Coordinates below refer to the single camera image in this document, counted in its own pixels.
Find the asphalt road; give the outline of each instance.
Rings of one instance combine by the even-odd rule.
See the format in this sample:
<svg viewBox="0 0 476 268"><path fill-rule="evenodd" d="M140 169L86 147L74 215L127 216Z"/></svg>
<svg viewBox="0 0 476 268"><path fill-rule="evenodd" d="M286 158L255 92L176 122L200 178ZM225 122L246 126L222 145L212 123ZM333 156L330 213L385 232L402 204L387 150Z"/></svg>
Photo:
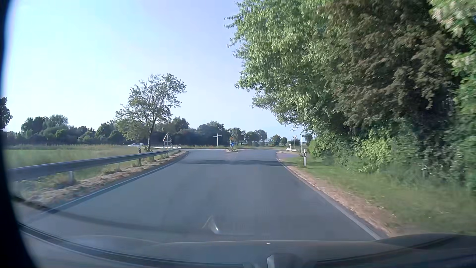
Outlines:
<svg viewBox="0 0 476 268"><path fill-rule="evenodd" d="M75 239L373 240L294 177L275 150L191 150L179 162L64 211L30 225Z"/></svg>

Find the treeline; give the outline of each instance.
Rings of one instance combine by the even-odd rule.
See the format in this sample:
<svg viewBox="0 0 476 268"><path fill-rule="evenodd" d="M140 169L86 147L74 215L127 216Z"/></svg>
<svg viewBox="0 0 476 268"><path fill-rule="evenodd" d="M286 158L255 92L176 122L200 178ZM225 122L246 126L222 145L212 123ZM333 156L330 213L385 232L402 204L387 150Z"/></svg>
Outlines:
<svg viewBox="0 0 476 268"><path fill-rule="evenodd" d="M262 0L228 27L238 87L315 157L476 189L474 0Z"/></svg>
<svg viewBox="0 0 476 268"><path fill-rule="evenodd" d="M175 117L171 122L158 124L152 132L150 141L152 146L163 145L163 138L168 133L173 144L182 145L229 145L231 134L233 139L240 144L253 146L284 145L287 138L274 135L268 139L264 130L242 131L235 127L225 129L223 124L212 121L190 128L185 118ZM68 118L61 114L50 117L29 117L21 125L20 132L3 132L7 145L17 144L131 144L142 142L147 144L147 138L128 140L118 130L117 122L110 120L102 123L96 130L86 126L76 127L68 125Z"/></svg>

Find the guardrail post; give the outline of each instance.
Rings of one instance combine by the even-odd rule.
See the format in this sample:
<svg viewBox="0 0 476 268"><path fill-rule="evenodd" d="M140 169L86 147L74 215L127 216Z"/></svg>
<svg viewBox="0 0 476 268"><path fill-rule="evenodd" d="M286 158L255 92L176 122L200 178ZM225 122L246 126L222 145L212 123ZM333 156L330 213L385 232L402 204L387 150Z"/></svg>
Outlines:
<svg viewBox="0 0 476 268"><path fill-rule="evenodd" d="M74 178L74 172L71 170L68 172L69 177L68 177L68 184L69 185L75 185L76 184L76 179Z"/></svg>

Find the car hood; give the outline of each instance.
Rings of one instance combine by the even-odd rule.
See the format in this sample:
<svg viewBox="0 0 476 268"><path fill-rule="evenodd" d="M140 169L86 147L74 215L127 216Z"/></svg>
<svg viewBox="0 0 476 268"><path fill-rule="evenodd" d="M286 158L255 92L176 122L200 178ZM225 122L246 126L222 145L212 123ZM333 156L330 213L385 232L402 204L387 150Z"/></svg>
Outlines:
<svg viewBox="0 0 476 268"><path fill-rule="evenodd" d="M69 242L121 254L190 263L254 264L263 267L270 256L286 254L305 262L356 261L380 265L441 261L473 254L476 237L423 234L374 241L250 240L213 242L154 242L115 236L69 237Z"/></svg>

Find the sign pole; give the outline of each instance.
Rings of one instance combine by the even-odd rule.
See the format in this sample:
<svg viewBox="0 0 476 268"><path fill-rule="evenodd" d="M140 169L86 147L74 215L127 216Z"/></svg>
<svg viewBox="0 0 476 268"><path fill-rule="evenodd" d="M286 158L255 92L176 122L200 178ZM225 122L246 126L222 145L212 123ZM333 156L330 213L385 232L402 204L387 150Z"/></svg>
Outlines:
<svg viewBox="0 0 476 268"><path fill-rule="evenodd" d="M233 135L235 134L235 132L232 130L230 131L230 134L231 134L231 142L230 142L230 148L233 147L232 144L233 144Z"/></svg>
<svg viewBox="0 0 476 268"><path fill-rule="evenodd" d="M218 133L217 133L216 136L213 136L213 137L216 137L216 138L217 138L217 147L218 147L218 137L220 137L220 136L221 136L221 134L218 134Z"/></svg>
<svg viewBox="0 0 476 268"><path fill-rule="evenodd" d="M296 138L297 138L297 137L298 137L297 135L294 135L294 136L293 136L293 140L294 140L294 150L296 149Z"/></svg>

